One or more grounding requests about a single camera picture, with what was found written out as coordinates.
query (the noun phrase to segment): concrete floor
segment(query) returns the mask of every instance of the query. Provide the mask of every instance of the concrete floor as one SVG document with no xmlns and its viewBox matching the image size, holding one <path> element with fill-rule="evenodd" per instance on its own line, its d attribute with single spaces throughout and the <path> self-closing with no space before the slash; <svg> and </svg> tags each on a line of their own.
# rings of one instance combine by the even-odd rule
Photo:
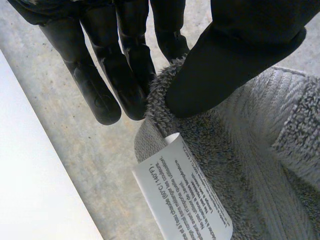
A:
<svg viewBox="0 0 320 240">
<path fill-rule="evenodd" d="M 211 21 L 209 2 L 187 0 L 182 33 L 190 47 Z M 303 45 L 279 65 L 320 76 L 320 15 L 307 29 Z M 152 12 L 146 40 L 157 71 L 168 65 L 157 46 Z M 0 2 L 0 49 L 103 238 L 162 239 L 131 172 L 137 164 L 133 141 L 141 122 L 123 114 L 112 126 L 100 125 L 59 54 L 7 1 Z"/>
</svg>

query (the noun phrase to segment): black robotic finger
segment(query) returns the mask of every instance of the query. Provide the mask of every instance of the black robotic finger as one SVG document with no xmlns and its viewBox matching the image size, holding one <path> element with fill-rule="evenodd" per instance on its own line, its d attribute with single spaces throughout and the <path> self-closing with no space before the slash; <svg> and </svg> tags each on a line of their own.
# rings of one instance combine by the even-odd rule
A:
<svg viewBox="0 0 320 240">
<path fill-rule="evenodd" d="M 146 45 L 148 0 L 115 0 L 117 22 L 122 49 L 126 59 L 146 95 L 156 71 Z"/>
<path fill-rule="evenodd" d="M 109 4 L 91 8 L 80 20 L 123 110 L 132 120 L 143 119 L 146 111 L 146 95 L 121 52 L 115 7 Z"/>
<path fill-rule="evenodd" d="M 156 39 L 163 55 L 171 62 L 190 50 L 181 35 L 186 0 L 150 0 Z"/>
<path fill-rule="evenodd" d="M 40 29 L 60 53 L 96 119 L 103 125 L 117 122 L 121 109 L 94 66 L 80 22 L 68 17 Z"/>
<path fill-rule="evenodd" d="M 294 52 L 305 29 L 286 44 L 253 46 L 215 30 L 200 36 L 167 91 L 168 108 L 178 118 L 207 111 L 238 87 Z"/>
</svg>

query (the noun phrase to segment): terry cloth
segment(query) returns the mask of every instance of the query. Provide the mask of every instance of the terry cloth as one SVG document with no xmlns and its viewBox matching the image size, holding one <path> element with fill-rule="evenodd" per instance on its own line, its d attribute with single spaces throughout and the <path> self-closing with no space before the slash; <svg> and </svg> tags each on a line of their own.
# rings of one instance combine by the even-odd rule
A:
<svg viewBox="0 0 320 240">
<path fill-rule="evenodd" d="M 232 239 L 320 239 L 320 79 L 271 67 L 217 107 L 178 119 L 165 95 L 183 62 L 151 84 L 138 162 L 179 132 L 232 219 Z"/>
</svg>

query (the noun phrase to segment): white tag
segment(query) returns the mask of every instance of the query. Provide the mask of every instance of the white tag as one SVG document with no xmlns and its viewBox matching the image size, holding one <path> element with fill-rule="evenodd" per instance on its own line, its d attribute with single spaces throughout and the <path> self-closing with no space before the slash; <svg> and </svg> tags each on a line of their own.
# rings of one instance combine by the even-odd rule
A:
<svg viewBox="0 0 320 240">
<path fill-rule="evenodd" d="M 230 240 L 232 221 L 179 133 L 133 174 L 166 240 Z"/>
</svg>

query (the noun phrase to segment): robotic hand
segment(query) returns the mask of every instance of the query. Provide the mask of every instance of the robotic hand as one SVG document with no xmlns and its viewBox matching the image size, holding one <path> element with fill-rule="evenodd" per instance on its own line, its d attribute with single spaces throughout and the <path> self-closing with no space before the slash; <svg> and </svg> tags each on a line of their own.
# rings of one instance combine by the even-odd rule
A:
<svg viewBox="0 0 320 240">
<path fill-rule="evenodd" d="M 141 120 L 155 68 L 146 45 L 149 0 L 9 0 L 29 23 L 39 25 L 83 94 L 95 118 L 111 125 L 121 109 L 96 69 L 85 44 L 88 34 L 98 62 L 123 110 Z M 150 0 L 158 45 L 171 61 L 189 52 L 180 34 L 185 0 Z M 122 43 L 121 51 L 118 40 Z"/>
</svg>

